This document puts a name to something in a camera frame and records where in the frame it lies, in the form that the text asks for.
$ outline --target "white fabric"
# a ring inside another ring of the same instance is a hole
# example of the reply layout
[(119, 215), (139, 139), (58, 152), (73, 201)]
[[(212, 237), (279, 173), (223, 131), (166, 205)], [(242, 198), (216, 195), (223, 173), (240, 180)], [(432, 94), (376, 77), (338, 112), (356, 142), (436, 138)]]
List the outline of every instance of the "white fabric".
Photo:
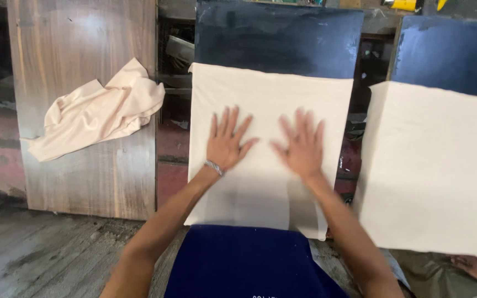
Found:
[(327, 223), (321, 210), (299, 179), (277, 159), (269, 141), (285, 142), (278, 124), (280, 115), (288, 115), (293, 121), (298, 107), (313, 110), (316, 123), (326, 120), (322, 167), (334, 185), (353, 80), (267, 74), (197, 63), (190, 70), (189, 180), (206, 158), (213, 113), (221, 115), (226, 106), (238, 105), (239, 123), (248, 114), (254, 115), (244, 140), (259, 137), (261, 141), (209, 189), (185, 225), (205, 223), (281, 230), (291, 227), (308, 238), (324, 240)]
[(397, 82), (371, 90), (361, 224), (379, 247), (477, 256), (477, 97)]

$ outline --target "silver bracelet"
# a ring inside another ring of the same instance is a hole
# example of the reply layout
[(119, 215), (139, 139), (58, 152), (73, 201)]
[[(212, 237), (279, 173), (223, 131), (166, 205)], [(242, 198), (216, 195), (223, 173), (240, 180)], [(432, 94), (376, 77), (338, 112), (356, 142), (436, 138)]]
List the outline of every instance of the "silver bracelet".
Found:
[(215, 164), (214, 162), (212, 162), (212, 161), (210, 161), (210, 160), (208, 160), (208, 159), (206, 159), (206, 160), (203, 162), (203, 164), (206, 164), (206, 165), (208, 165), (211, 169), (214, 169), (215, 171), (217, 171), (218, 174), (219, 174), (221, 177), (225, 174), (224, 171), (222, 171), (222, 169), (221, 169), (217, 164)]

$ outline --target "fabric sheet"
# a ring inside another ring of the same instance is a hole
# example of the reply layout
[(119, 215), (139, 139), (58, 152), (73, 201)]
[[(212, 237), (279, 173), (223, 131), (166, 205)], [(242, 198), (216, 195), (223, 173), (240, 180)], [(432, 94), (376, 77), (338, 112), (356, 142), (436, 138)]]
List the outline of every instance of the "fabric sheet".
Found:
[(149, 79), (136, 58), (103, 87), (93, 80), (57, 98), (45, 115), (45, 135), (29, 152), (49, 161), (95, 143), (129, 136), (148, 124), (163, 104), (165, 89)]
[(300, 233), (194, 225), (172, 267), (165, 298), (348, 298), (314, 262)]
[(477, 97), (372, 86), (354, 206), (379, 247), (477, 256)]
[(278, 118), (303, 107), (313, 110), (315, 123), (325, 119), (322, 168), (333, 185), (345, 129), (352, 79), (310, 78), (289, 74), (194, 63), (192, 72), (189, 180), (203, 166), (211, 116), (238, 105), (239, 123), (254, 119), (244, 140), (259, 137), (246, 158), (226, 173), (197, 203), (185, 225), (221, 224), (300, 231), (325, 239), (327, 223), (314, 198), (298, 177), (269, 147), (285, 143)]

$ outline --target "wooden panel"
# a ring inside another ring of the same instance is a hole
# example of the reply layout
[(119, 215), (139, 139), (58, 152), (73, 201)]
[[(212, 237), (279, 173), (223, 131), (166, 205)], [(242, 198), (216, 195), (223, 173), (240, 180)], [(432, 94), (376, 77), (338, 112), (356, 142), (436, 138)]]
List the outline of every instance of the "wooden panel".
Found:
[[(43, 135), (54, 100), (136, 57), (155, 78), (154, 0), (9, 0), (21, 137)], [(155, 116), (129, 137), (39, 163), (22, 142), (31, 209), (146, 219), (155, 210)]]

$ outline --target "cream fabric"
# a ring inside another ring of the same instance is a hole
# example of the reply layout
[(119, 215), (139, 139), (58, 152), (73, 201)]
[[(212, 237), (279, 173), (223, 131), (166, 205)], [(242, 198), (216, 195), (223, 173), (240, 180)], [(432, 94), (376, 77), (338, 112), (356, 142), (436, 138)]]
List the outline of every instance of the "cream fabric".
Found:
[(149, 123), (163, 104), (165, 89), (149, 79), (136, 58), (103, 87), (96, 79), (57, 98), (45, 115), (45, 135), (29, 152), (49, 161), (89, 145), (131, 135)]
[(371, 87), (354, 205), (379, 247), (477, 255), (477, 97)]
[(211, 115), (238, 105), (239, 121), (253, 114), (244, 137), (259, 137), (246, 158), (208, 190), (185, 225), (223, 224), (298, 230), (308, 238), (325, 239), (321, 209), (297, 177), (268, 146), (285, 142), (281, 114), (293, 119), (298, 107), (311, 109), (315, 121), (326, 120), (323, 169), (333, 185), (345, 129), (352, 79), (309, 78), (194, 63), (192, 72), (189, 180), (206, 158)]

